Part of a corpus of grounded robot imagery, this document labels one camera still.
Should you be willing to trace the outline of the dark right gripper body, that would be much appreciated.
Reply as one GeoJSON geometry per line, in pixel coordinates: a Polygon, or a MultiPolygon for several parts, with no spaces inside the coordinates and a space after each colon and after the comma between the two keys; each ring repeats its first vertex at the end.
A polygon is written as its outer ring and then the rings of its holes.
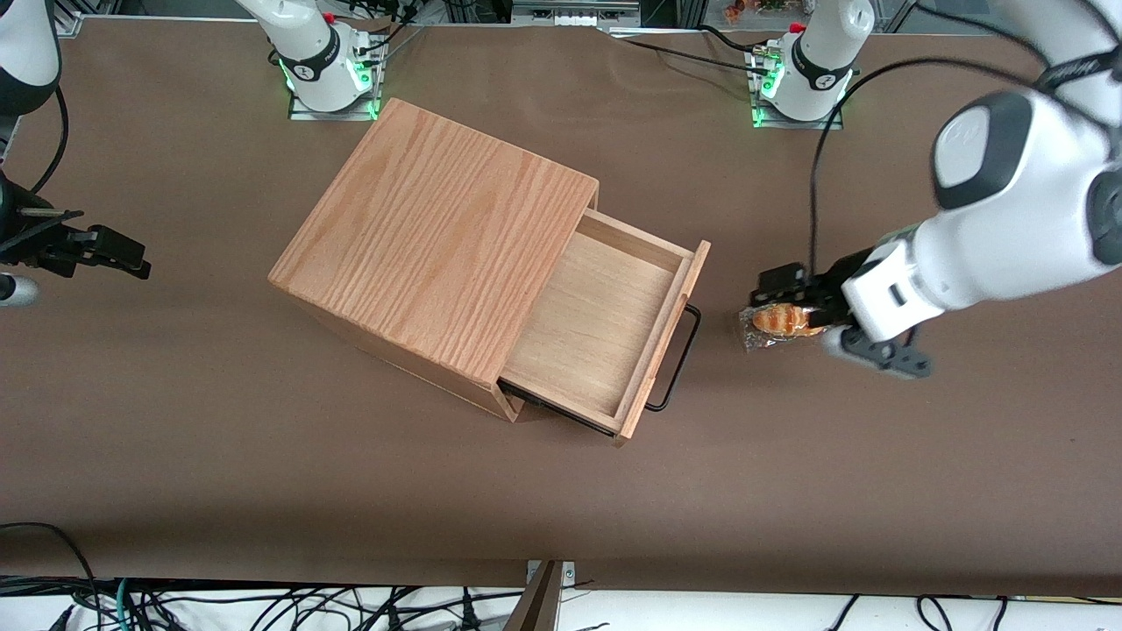
{"type": "Polygon", "coordinates": [[[15,184],[1,172],[1,263],[33,266],[52,243],[64,211],[15,184]]]}

